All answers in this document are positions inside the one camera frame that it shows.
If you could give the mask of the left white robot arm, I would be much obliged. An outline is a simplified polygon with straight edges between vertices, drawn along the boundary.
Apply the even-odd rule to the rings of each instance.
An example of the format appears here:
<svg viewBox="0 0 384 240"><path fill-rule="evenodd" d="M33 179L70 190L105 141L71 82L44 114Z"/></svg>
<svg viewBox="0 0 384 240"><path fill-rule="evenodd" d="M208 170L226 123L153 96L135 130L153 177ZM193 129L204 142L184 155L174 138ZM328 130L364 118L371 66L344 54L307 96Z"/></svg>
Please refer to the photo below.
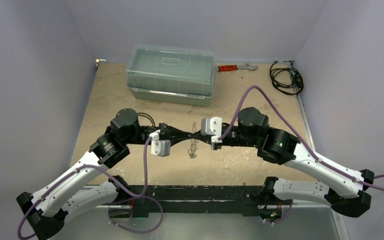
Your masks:
<svg viewBox="0 0 384 240"><path fill-rule="evenodd" d="M34 192L21 193L16 201L23 212L23 223L33 229L33 236L47 240L65 224L88 210L104 204L122 205L146 198L148 183L135 193L119 176L108 175L109 169L130 154L129 145L142 145L143 155L165 157L172 145L189 140L192 133L161 123L140 125L138 113L121 109L88 151L53 182ZM107 182L85 192L81 189L99 175Z"/></svg>

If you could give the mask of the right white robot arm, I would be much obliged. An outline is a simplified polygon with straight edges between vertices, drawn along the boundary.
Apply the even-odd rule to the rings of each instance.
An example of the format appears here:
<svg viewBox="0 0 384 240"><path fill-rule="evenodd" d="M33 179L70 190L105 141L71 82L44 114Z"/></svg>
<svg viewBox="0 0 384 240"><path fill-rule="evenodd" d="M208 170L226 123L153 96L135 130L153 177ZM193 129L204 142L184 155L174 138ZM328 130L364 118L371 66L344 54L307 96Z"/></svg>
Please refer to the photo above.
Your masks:
<svg viewBox="0 0 384 240"><path fill-rule="evenodd" d="M221 118L204 118L194 140L211 145L254 147L264 161L293 168L315 179L314 182L292 181L269 176L261 191L249 197L260 198L264 204L303 200L331 207L335 212L358 218L371 207L372 197L364 183L372 184L374 173L368 169L352 170L306 148L304 142L289 132L271 127L269 118L254 107L239 111L237 125L228 130Z"/></svg>

